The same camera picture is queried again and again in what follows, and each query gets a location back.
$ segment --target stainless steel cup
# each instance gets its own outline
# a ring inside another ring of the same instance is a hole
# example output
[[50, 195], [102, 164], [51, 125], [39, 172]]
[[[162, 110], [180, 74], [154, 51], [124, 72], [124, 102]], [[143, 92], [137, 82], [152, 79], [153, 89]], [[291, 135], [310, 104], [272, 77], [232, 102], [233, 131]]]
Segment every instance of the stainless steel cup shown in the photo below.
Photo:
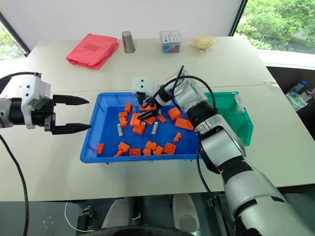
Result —
[[136, 48], [134, 47], [131, 32], [129, 31], [122, 32], [122, 37], [125, 53], [134, 53], [136, 51]]

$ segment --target orange building block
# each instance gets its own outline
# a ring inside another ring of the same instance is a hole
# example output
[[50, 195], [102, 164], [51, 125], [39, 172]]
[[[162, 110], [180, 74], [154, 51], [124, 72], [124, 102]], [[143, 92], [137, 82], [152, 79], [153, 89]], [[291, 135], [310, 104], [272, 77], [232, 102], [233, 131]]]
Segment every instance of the orange building block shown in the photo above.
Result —
[[128, 113], [127, 112], [119, 112], [118, 117], [127, 117]]
[[119, 122], [122, 125], [122, 127], [126, 127], [128, 125], [126, 117], [119, 117]]
[[151, 141], [147, 141], [147, 143], [146, 143], [146, 148], [149, 148], [149, 149], [151, 149], [151, 150], [155, 150], [156, 148], [157, 148], [157, 144], [156, 143], [153, 143], [153, 142], [151, 142]]
[[173, 155], [176, 149], [176, 145], [174, 144], [170, 144], [170, 143], [166, 143], [165, 148], [164, 148], [164, 152], [167, 154], [171, 154]]
[[130, 156], [141, 156], [141, 149], [130, 149]]
[[177, 109], [177, 107], [169, 109], [167, 113], [172, 120], [176, 120], [177, 118], [181, 117], [181, 112]]
[[152, 106], [152, 107], [147, 106], [146, 108], [139, 107], [139, 111], [141, 111], [141, 112], [151, 111], [151, 110], [155, 110], [155, 109], [156, 109], [156, 106], [155, 106], [155, 105]]
[[145, 149], [143, 150], [143, 155], [145, 155], [145, 156], [151, 156], [151, 149], [145, 148]]
[[126, 103], [124, 111], [128, 113], [132, 112], [132, 104]]
[[140, 125], [135, 126], [132, 131], [135, 134], [143, 135], [145, 129], [146, 129], [146, 126], [143, 124], [140, 124]]
[[130, 125], [131, 125], [131, 126], [140, 125], [141, 120], [138, 119], [138, 116], [139, 116], [139, 115], [140, 115], [140, 113], [136, 113], [136, 112], [134, 112], [134, 113], [132, 114], [131, 121], [130, 121]]
[[163, 147], [157, 146], [157, 148], [153, 151], [153, 155], [161, 155], [163, 152]]
[[162, 115], [157, 116], [157, 118], [158, 118], [159, 121], [161, 121], [162, 123], [165, 123], [165, 122], [166, 122], [166, 119], [165, 119], [164, 116], [162, 116]]
[[155, 117], [150, 117], [148, 119], [144, 120], [146, 123], [148, 123], [149, 125], [153, 125], [154, 121], [156, 121]]
[[181, 137], [182, 137], [182, 134], [181, 134], [180, 132], [178, 132], [178, 133], [175, 135], [173, 141], [174, 141], [174, 142], [178, 142]]
[[104, 151], [104, 147], [105, 147], [105, 144], [98, 144], [97, 145], [97, 149], [96, 149], [96, 153], [97, 154], [102, 154], [103, 153], [103, 151]]
[[175, 126], [183, 129], [193, 130], [191, 122], [187, 119], [177, 118]]
[[118, 150], [118, 152], [114, 155], [114, 156], [122, 156], [124, 154], [123, 151], [121, 150]]
[[120, 144], [118, 145], [118, 149], [123, 152], [128, 152], [130, 150], [130, 146], [128, 144], [120, 142]]

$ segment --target white cable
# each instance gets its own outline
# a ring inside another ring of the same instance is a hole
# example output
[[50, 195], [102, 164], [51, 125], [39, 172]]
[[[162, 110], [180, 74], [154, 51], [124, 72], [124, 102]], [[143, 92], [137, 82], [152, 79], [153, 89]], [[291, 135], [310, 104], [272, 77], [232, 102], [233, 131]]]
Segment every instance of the white cable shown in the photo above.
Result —
[[65, 207], [64, 207], [64, 217], [65, 217], [65, 220], [68, 222], [69, 226], [70, 226], [71, 228], [73, 228], [74, 230], [79, 231], [79, 232], [82, 232], [82, 233], [94, 232], [94, 230], [79, 230], [79, 229], [73, 227], [73, 226], [70, 224], [70, 222], [69, 222], [69, 220], [68, 220], [68, 218], [67, 218], [67, 216], [66, 216], [66, 214], [65, 214], [65, 211], [67, 210], [67, 205], [68, 205], [68, 203], [66, 203], [66, 204], [65, 204]]

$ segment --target tree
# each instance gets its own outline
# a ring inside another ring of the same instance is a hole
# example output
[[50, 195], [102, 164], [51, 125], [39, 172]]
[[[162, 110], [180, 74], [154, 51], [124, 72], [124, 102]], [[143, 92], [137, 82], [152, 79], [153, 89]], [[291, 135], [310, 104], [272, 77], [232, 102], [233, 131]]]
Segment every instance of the tree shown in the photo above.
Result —
[[24, 57], [24, 50], [4, 31], [4, 26], [0, 23], [0, 60], [22, 57]]
[[306, 45], [315, 45], [315, 0], [249, 0], [236, 29], [254, 47], [293, 51], [290, 40], [297, 32]]

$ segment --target blue plastic tray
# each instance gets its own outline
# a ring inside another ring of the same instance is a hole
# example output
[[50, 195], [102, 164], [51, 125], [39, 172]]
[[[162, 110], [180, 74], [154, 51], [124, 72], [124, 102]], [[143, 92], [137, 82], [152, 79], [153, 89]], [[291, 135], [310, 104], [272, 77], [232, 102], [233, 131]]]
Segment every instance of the blue plastic tray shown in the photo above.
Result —
[[[118, 112], [124, 111], [126, 103], [133, 105], [132, 112], [140, 112], [139, 104], [135, 101], [135, 96], [131, 92], [105, 92], [97, 96], [94, 111], [92, 114], [90, 128], [85, 137], [80, 159], [85, 163], [95, 162], [117, 162], [117, 161], [153, 161], [169, 159], [195, 159], [198, 147], [198, 138], [193, 131], [175, 127], [175, 121], [172, 121], [167, 111], [174, 107], [170, 105], [163, 107], [161, 114], [167, 119], [166, 123], [159, 122], [156, 136], [151, 135], [153, 125], [146, 124], [145, 132], [142, 136], [134, 134], [133, 126], [123, 128], [124, 136], [119, 137], [117, 124], [119, 123]], [[181, 132], [182, 137], [179, 142], [173, 142], [175, 135]], [[174, 155], [152, 155], [152, 156], [129, 156], [125, 153], [121, 157], [114, 157], [118, 150], [118, 144], [124, 142], [130, 145], [130, 148], [140, 148], [141, 154], [147, 141], [156, 142], [159, 146], [164, 147], [166, 142], [175, 144], [176, 150]], [[96, 154], [95, 150], [99, 143], [105, 144], [103, 154]]]

